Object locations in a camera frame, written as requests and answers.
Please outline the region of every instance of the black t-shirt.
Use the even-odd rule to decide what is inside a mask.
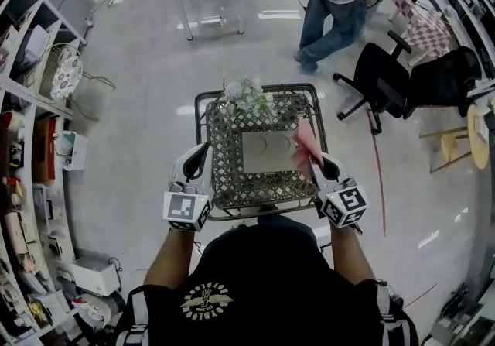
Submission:
[[[237,229],[208,245],[178,289],[142,290],[150,344],[161,344],[170,331],[203,341],[230,333],[244,339],[300,333],[333,339],[330,344],[382,344],[376,283],[353,286],[297,229]],[[118,332],[128,326],[131,309],[128,303]]]

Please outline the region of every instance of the black office chair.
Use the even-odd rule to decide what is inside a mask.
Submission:
[[[467,93],[481,78],[481,66],[476,54],[468,47],[460,47],[409,72],[397,62],[402,50],[411,47],[394,31],[388,35],[397,43],[390,55],[374,43],[368,43],[357,61],[354,80],[334,74],[335,81],[346,81],[364,98],[347,113],[337,114],[344,120],[358,108],[369,103],[376,123],[374,135],[381,134],[380,114],[387,111],[395,118],[409,118],[417,107],[426,105],[458,106],[466,116]]]

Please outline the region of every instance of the printed logo on shirt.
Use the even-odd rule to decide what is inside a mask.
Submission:
[[[224,312],[233,300],[227,295],[229,290],[219,283],[207,283],[196,286],[184,297],[180,307],[191,320],[209,320]]]

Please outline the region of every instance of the white tiled floor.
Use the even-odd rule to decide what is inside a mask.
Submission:
[[[476,213],[490,203],[489,196],[475,198],[480,174],[469,159],[429,174],[433,147],[418,139],[420,130],[460,120],[453,110],[432,109],[417,111],[406,122],[382,117],[384,133],[377,138],[377,150],[383,171],[384,235],[367,115],[361,109],[345,122],[336,119],[336,112],[360,98],[345,84],[334,84],[331,76],[340,72],[352,77],[366,42],[392,47],[386,35],[392,27],[387,20],[391,3],[381,6],[366,38],[324,60],[312,77],[300,74],[292,59],[302,20],[258,18],[259,12],[275,9],[300,10],[303,17],[297,0],[247,0],[246,9],[243,36],[203,31],[193,42],[177,29],[172,0],[124,0],[95,13],[84,68],[110,78],[117,90],[89,82],[78,91],[79,101],[101,120],[88,124],[77,118],[73,123],[89,139],[86,169],[71,173],[68,182],[77,247],[117,257],[124,270],[124,293],[139,285],[166,236],[162,193],[173,163],[195,144],[195,96],[220,89],[223,74],[255,73],[264,84],[309,82],[319,92],[329,152],[348,166],[370,198],[360,240],[375,274],[388,280],[406,303],[434,286],[407,309],[425,336],[450,291],[466,275]],[[211,10],[205,15],[216,14]],[[323,228],[325,234],[325,222],[316,212],[289,216]],[[197,239],[207,243],[233,225],[207,223]],[[329,236],[320,241],[326,244]]]

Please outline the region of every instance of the flowers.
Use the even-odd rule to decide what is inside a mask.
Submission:
[[[264,93],[259,77],[249,77],[242,82],[231,82],[224,88],[227,110],[233,115],[237,110],[251,112],[254,116],[261,113],[271,114],[275,104],[272,93]]]

